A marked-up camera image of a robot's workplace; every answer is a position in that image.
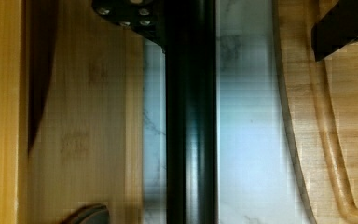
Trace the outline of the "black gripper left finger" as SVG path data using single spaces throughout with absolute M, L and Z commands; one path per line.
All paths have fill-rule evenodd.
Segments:
M 67 217 L 62 224 L 110 224 L 110 213 L 104 204 L 85 206 Z

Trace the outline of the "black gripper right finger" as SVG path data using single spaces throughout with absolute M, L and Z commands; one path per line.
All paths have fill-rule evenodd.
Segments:
M 338 0 L 311 29 L 316 62 L 358 41 L 358 0 Z

